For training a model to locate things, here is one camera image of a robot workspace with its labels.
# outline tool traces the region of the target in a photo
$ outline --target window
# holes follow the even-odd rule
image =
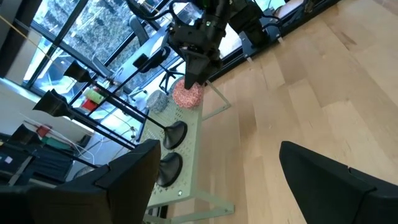
[[[164,12],[165,10],[169,9],[170,2],[167,3],[165,7],[161,10],[161,12]],[[178,18],[180,18],[183,22],[187,24],[193,24],[196,19],[198,19],[202,12],[199,10],[195,5],[192,3],[175,3],[174,4],[174,12],[176,15],[178,15]],[[157,19],[156,22],[159,23],[159,25],[165,26],[168,24],[170,21],[173,20],[173,17],[170,14],[166,14],[165,16],[161,17],[160,19]]]
[[[79,0],[43,0],[34,21],[58,35]]]
[[[256,0],[256,2],[263,11],[266,10],[268,6],[277,9],[278,7],[286,4],[284,0]]]
[[[48,50],[52,46],[52,43],[46,38],[42,37],[38,46],[41,50],[36,49],[35,54],[33,54],[32,61],[30,62],[30,65],[24,77],[24,82],[27,82],[30,80],[30,78],[32,78],[33,73],[36,71],[37,67],[39,66],[40,62],[43,60],[45,56],[43,52],[48,52]]]
[[[46,64],[33,86],[44,92],[55,89],[57,93],[63,95],[70,101],[81,91],[84,85],[84,83],[77,83],[74,79],[63,76],[63,73],[74,60],[75,59],[71,55],[67,54],[62,49],[57,49],[52,55],[52,61]]]
[[[156,30],[154,30],[154,28],[152,28],[149,24],[145,26],[145,30],[147,31],[149,37],[152,37],[156,33]],[[127,61],[136,50],[139,49],[139,47],[140,45],[138,38],[133,38],[133,40],[123,49],[123,51],[111,62],[108,68],[112,71],[118,70],[118,68],[122,66],[123,63]]]
[[[165,11],[169,8],[170,3],[168,3],[161,11]],[[187,24],[193,24],[196,19],[201,17],[202,11],[199,10],[195,5],[192,3],[175,3],[174,4],[174,12],[178,15],[178,17]],[[161,26],[165,26],[169,23],[173,18],[170,14],[160,18],[157,22]],[[227,56],[229,53],[237,49],[241,46],[241,40],[239,35],[235,33],[235,31],[227,25],[226,27],[226,36],[220,43],[220,53],[221,58]]]
[[[88,59],[101,62],[132,33],[132,12],[125,1],[89,0],[64,38],[64,42]]]

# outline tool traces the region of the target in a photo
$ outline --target metal stand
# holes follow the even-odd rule
[[[207,80],[206,83],[224,101],[225,105],[220,107],[220,108],[218,108],[217,110],[214,110],[210,114],[205,115],[204,117],[202,117],[202,121],[205,121],[205,120],[211,118],[212,116],[214,116],[216,114],[219,114],[219,113],[223,112],[224,110],[227,110],[228,108],[231,107],[231,103],[227,100],[227,98],[220,91],[218,91],[217,88],[213,84],[211,84],[210,81]]]
[[[186,223],[186,222],[202,220],[207,218],[220,217],[235,212],[234,205],[231,202],[227,202],[221,198],[218,198],[202,190],[197,190],[194,196],[191,198],[198,198],[205,202],[212,203],[213,205],[215,205],[216,208],[206,212],[196,212],[173,218],[159,218],[150,215],[144,215],[144,221],[152,223],[160,223],[160,224],[178,224],[178,223]]]

